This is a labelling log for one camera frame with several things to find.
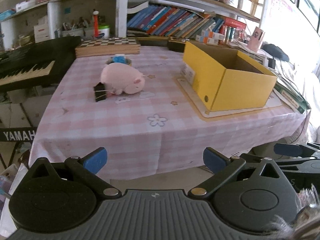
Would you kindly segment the pink plush pig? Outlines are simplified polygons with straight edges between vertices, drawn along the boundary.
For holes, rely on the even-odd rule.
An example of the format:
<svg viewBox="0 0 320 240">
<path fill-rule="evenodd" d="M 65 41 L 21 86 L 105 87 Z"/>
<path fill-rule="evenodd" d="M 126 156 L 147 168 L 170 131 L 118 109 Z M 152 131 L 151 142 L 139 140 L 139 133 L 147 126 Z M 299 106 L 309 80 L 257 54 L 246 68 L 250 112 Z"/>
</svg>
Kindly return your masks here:
<svg viewBox="0 0 320 240">
<path fill-rule="evenodd" d="M 144 74 L 124 63 L 107 64 L 101 72 L 100 82 L 108 92 L 116 95 L 136 94 L 145 86 Z"/>
</svg>

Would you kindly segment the blue item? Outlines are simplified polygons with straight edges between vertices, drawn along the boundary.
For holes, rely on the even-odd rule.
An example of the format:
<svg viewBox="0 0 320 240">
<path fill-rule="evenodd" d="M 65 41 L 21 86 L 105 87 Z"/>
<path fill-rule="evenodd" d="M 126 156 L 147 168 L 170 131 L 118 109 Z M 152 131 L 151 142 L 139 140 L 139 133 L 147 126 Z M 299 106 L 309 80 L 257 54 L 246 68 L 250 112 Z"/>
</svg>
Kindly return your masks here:
<svg viewBox="0 0 320 240">
<path fill-rule="evenodd" d="M 125 58 L 125 56 L 114 56 L 114 57 L 112 57 L 112 61 L 113 61 L 113 63 L 123 63 L 123 64 L 125 64 L 126 63 L 126 58 Z"/>
</svg>

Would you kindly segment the green thick book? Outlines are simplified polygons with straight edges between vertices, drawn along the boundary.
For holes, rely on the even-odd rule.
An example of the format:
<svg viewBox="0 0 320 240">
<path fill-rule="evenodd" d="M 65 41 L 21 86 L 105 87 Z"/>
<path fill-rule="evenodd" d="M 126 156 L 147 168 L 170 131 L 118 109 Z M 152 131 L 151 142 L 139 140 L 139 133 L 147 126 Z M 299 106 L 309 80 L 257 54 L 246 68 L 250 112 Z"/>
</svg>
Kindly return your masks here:
<svg viewBox="0 0 320 240">
<path fill-rule="evenodd" d="M 309 103 L 293 87 L 284 86 L 277 81 L 273 90 L 277 96 L 294 111 L 304 114 L 307 110 L 311 109 Z"/>
</svg>

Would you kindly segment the black binder clip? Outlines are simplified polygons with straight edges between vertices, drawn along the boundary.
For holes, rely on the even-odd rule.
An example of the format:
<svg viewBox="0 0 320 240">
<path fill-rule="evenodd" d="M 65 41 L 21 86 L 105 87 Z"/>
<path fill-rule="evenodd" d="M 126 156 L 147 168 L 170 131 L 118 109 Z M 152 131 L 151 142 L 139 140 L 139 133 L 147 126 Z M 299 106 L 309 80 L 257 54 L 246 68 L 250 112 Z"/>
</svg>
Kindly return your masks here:
<svg viewBox="0 0 320 240">
<path fill-rule="evenodd" d="M 103 83 L 98 83 L 93 87 L 94 90 L 94 99 L 96 102 L 106 100 L 112 96 L 111 90 L 106 89 L 106 86 Z"/>
</svg>

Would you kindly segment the pink checkered tablecloth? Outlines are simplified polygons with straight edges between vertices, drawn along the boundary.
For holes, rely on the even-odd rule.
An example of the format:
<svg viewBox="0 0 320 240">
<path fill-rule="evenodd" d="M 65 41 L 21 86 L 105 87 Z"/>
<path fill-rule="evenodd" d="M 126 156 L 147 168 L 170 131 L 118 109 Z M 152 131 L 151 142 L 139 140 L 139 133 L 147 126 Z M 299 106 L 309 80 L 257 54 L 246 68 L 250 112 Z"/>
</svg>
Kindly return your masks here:
<svg viewBox="0 0 320 240">
<path fill-rule="evenodd" d="M 74 61 L 40 121 L 29 164 L 40 157 L 62 162 L 104 147 L 108 161 L 99 177 L 135 179 L 201 166 L 207 147 L 229 156 L 298 134 L 305 122 L 285 105 L 205 119 L 177 85 L 182 54 L 144 46 L 130 59 L 146 76 L 143 93 L 100 102 L 93 88 L 107 58 Z"/>
</svg>

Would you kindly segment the yellow cardboard box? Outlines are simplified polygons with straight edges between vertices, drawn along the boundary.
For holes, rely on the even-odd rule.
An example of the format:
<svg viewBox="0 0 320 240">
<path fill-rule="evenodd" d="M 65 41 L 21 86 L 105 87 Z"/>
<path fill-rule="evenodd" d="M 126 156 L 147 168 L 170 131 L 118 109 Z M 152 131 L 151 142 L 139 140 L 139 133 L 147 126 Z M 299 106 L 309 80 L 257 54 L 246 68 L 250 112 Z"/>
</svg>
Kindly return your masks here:
<svg viewBox="0 0 320 240">
<path fill-rule="evenodd" d="M 277 77 L 243 52 L 186 42 L 184 78 L 212 112 L 265 106 Z"/>
</svg>

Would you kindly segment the black power adapter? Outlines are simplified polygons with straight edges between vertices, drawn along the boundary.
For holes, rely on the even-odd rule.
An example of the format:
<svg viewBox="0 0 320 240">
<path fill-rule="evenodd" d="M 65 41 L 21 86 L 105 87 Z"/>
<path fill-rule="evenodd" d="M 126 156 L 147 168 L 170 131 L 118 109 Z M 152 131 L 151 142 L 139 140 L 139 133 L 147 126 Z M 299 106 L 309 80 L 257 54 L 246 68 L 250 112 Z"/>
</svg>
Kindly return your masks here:
<svg viewBox="0 0 320 240">
<path fill-rule="evenodd" d="M 268 67 L 272 69 L 276 68 L 276 61 L 274 58 L 268 58 Z"/>
</svg>

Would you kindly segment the black Yamaha keyboard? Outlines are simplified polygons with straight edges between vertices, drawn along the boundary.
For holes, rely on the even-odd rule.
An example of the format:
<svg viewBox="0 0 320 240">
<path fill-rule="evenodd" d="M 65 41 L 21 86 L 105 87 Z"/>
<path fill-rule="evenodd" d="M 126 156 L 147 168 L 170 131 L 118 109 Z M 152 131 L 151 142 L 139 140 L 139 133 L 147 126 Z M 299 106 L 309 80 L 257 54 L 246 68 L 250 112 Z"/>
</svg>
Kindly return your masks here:
<svg viewBox="0 0 320 240">
<path fill-rule="evenodd" d="M 1 92 L 60 83 L 80 43 L 79 36 L 67 36 L 1 53 Z"/>
</svg>

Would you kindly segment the wooden chess board box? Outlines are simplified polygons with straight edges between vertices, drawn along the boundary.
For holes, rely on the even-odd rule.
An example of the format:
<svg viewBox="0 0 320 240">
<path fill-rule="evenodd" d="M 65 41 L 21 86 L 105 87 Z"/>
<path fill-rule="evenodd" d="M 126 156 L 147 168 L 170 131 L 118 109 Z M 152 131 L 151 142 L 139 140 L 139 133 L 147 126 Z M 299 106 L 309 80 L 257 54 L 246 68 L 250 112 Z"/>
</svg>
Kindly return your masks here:
<svg viewBox="0 0 320 240">
<path fill-rule="evenodd" d="M 76 57 L 139 53 L 140 43 L 134 37 L 87 40 L 75 49 Z"/>
</svg>

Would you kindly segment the white green lid jar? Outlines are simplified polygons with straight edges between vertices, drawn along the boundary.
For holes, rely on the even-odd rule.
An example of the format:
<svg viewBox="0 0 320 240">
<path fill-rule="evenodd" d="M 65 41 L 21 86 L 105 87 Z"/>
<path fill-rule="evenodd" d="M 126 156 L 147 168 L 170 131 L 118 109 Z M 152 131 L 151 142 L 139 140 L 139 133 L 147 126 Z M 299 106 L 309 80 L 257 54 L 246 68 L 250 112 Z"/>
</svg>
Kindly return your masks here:
<svg viewBox="0 0 320 240">
<path fill-rule="evenodd" d="M 98 37 L 102 39 L 107 39 L 110 37 L 110 28 L 108 25 L 99 25 Z"/>
</svg>

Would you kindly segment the red orange tall bottle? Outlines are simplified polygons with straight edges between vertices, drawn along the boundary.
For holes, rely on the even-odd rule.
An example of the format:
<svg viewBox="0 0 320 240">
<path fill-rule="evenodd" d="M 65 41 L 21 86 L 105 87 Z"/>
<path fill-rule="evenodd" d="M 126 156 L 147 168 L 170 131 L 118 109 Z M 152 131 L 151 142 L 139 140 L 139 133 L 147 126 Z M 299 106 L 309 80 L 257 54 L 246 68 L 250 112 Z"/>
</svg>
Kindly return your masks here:
<svg viewBox="0 0 320 240">
<path fill-rule="evenodd" d="M 99 11 L 93 10 L 93 22 L 94 22 L 94 37 L 99 37 L 99 22 L 98 22 Z"/>
</svg>

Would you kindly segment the row of leaning books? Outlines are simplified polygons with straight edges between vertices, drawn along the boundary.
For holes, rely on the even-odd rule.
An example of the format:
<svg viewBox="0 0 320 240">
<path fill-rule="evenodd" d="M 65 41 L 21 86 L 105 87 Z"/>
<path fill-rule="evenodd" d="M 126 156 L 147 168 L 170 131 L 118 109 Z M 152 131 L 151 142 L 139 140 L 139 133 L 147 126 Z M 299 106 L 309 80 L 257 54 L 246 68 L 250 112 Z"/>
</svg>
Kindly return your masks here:
<svg viewBox="0 0 320 240">
<path fill-rule="evenodd" d="M 195 39 L 202 31 L 218 32 L 224 19 L 182 7 L 150 4 L 127 21 L 127 34 Z"/>
</svg>

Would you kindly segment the white bookshelf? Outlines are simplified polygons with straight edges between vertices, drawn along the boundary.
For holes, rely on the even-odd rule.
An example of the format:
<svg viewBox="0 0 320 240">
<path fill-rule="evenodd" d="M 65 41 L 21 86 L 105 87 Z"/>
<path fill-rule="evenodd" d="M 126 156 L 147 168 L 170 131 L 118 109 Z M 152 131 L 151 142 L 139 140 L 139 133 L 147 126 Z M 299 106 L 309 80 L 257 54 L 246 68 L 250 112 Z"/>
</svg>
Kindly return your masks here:
<svg viewBox="0 0 320 240">
<path fill-rule="evenodd" d="M 93 10 L 99 11 L 99 25 L 108 25 L 110 37 L 128 36 L 130 16 L 150 4 L 182 7 L 200 13 L 212 13 L 224 19 L 217 34 L 227 38 L 230 31 L 244 33 L 249 22 L 260 18 L 231 5 L 229 0 L 5 0 L 1 3 L 1 50 L 12 49 L 19 36 L 43 42 L 63 36 L 94 39 Z M 186 38 L 138 36 L 146 44 L 167 43 L 170 39 L 185 42 Z"/>
</svg>

